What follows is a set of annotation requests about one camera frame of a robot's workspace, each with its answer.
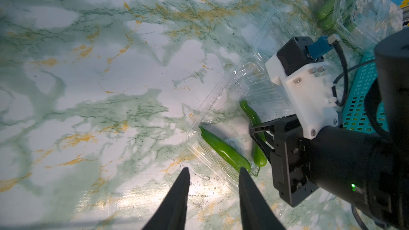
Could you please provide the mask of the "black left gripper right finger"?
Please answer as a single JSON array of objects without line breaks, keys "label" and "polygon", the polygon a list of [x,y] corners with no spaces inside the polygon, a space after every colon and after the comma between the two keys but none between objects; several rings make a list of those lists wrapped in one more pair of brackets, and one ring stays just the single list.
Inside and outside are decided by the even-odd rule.
[{"label": "black left gripper right finger", "polygon": [[239,197],[244,230],[285,230],[243,167],[239,173]]}]

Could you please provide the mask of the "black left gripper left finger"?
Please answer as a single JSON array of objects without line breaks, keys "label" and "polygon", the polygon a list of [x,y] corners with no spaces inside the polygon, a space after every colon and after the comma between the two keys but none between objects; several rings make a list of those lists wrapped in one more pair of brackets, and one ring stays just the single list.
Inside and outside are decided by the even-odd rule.
[{"label": "black left gripper left finger", "polygon": [[189,188],[190,174],[185,167],[143,230],[184,230]]}]

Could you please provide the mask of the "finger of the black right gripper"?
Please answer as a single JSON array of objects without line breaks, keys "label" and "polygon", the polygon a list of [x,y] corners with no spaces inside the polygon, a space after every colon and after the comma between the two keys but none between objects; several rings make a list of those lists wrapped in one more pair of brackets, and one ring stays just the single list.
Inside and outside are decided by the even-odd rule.
[{"label": "finger of the black right gripper", "polygon": [[269,163],[281,163],[281,156],[277,150],[279,145],[276,135],[276,125],[280,120],[281,118],[263,122],[249,129],[251,138],[257,143]]}]

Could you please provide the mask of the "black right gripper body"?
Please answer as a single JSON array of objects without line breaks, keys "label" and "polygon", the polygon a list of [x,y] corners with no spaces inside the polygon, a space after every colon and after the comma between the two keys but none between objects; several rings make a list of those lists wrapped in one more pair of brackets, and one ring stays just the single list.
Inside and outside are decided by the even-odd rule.
[{"label": "black right gripper body", "polygon": [[274,148],[270,152],[273,186],[284,202],[296,207],[318,190],[318,186],[310,180],[306,158],[309,141],[303,137],[296,115],[274,120],[269,132]]}]

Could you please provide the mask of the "long green pepper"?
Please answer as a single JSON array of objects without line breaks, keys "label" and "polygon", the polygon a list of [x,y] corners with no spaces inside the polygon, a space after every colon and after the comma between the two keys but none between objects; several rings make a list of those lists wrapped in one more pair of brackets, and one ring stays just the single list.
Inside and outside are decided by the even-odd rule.
[{"label": "long green pepper", "polygon": [[242,156],[235,148],[228,145],[218,136],[212,132],[206,130],[202,126],[199,127],[201,137],[204,141],[216,151],[221,158],[223,158],[230,166],[232,166],[237,172],[240,172],[241,168],[251,171],[250,162]]}]

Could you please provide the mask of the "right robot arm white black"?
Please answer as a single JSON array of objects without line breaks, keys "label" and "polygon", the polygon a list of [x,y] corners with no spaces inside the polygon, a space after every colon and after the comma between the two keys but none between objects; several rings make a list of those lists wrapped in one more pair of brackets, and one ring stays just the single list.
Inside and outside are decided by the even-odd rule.
[{"label": "right robot arm white black", "polygon": [[272,166],[273,185],[295,207],[318,188],[356,210],[400,230],[409,227],[409,32],[375,46],[377,79],[364,98],[373,132],[347,130],[335,110],[336,85],[323,56],[337,36],[293,37],[265,64],[271,82],[284,87],[295,113],[249,130]]}]

